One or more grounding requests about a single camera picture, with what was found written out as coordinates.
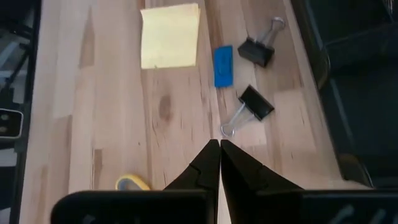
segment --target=yellow object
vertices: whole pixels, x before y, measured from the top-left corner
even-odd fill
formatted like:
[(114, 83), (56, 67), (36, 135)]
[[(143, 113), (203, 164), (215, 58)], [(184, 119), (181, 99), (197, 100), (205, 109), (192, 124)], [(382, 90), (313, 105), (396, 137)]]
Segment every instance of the yellow object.
[(199, 32), (198, 4), (143, 9), (141, 68), (195, 66)]
[(131, 174), (121, 176), (118, 179), (118, 181), (116, 181), (115, 189), (116, 190), (131, 190), (131, 189), (128, 189), (128, 187), (126, 187), (125, 189), (121, 189), (121, 183), (123, 183), (123, 182), (131, 182), (133, 185), (136, 185), (139, 188), (138, 190), (150, 190), (149, 186), (143, 180), (141, 180), (141, 178), (139, 178), (136, 175), (131, 175)]

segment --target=wooden desk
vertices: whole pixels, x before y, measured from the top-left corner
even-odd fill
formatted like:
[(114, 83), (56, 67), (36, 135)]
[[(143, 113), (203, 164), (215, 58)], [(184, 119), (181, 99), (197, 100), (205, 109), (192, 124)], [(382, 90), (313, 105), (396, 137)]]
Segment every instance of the wooden desk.
[[(198, 65), (140, 69), (143, 7), (197, 2)], [(286, 29), (267, 69), (234, 51), (234, 88), (213, 87), (212, 51), (256, 36), (272, 16)], [(306, 189), (359, 187), (341, 180), (289, 0), (43, 0), (34, 105), (20, 223), (48, 223), (54, 203), (114, 189), (125, 173), (153, 189), (174, 180), (256, 87), (275, 111), (232, 141)], [(223, 191), (220, 223), (228, 223)]]

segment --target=blue object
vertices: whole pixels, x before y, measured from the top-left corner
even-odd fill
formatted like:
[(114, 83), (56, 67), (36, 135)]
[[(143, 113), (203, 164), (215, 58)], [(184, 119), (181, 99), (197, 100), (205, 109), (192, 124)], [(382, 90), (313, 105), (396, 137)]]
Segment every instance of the blue object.
[(214, 86), (228, 87), (233, 84), (232, 46), (219, 47), (214, 52)]

